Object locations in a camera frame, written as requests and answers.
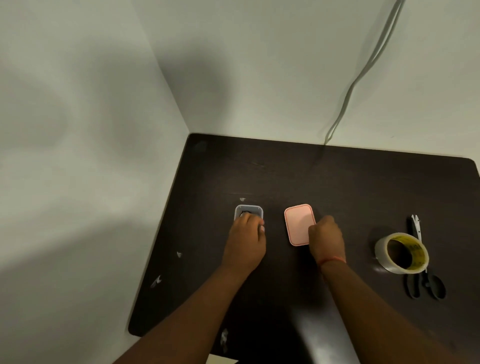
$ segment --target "scissors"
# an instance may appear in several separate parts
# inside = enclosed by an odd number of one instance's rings
[[[412,215],[413,230],[421,241],[420,219],[417,215]],[[436,275],[430,274],[425,268],[423,272],[417,274],[405,274],[405,291],[410,298],[414,300],[420,297],[420,284],[425,287],[433,298],[443,300],[447,296],[447,290],[444,283]]]

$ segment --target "person's left hand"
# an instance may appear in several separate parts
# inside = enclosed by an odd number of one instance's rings
[[[230,229],[223,252],[222,267],[246,279],[266,252],[264,221],[248,212],[237,218]]]

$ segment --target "electrical wire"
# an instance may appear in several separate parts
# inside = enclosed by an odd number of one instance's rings
[[[390,12],[390,15],[387,18],[385,26],[382,30],[382,33],[380,34],[380,38],[378,39],[377,45],[375,46],[375,49],[373,50],[372,55],[368,59],[365,67],[363,67],[363,69],[361,70],[360,74],[357,76],[357,78],[352,82],[352,84],[348,88],[347,95],[343,100],[342,109],[340,110],[340,113],[338,114],[338,117],[335,120],[335,122],[332,124],[330,129],[328,129],[328,132],[325,136],[324,145],[327,145],[327,143],[332,139],[338,124],[340,124],[345,114],[345,111],[347,110],[348,103],[350,101],[350,97],[352,96],[352,92],[355,85],[370,70],[370,68],[373,67],[373,65],[378,61],[378,59],[384,52],[385,47],[387,46],[388,41],[390,40],[390,37],[393,34],[393,30],[395,29],[396,23],[398,21],[398,18],[400,16],[400,12],[402,10],[404,3],[405,3],[405,0],[396,0],[395,4],[393,5],[392,11]]]

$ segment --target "person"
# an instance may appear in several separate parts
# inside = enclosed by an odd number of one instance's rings
[[[310,226],[309,242],[361,364],[461,362],[348,267],[342,232],[333,217],[325,216]],[[205,363],[228,306],[265,252],[264,221],[244,213],[230,229],[220,267],[115,364]]]

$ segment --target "white wall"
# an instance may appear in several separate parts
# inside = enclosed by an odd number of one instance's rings
[[[323,142],[394,4],[132,2],[191,132],[307,143]],[[479,13],[475,0],[407,0],[331,144],[480,161]]]
[[[0,362],[111,363],[188,134],[126,0],[0,5]]]

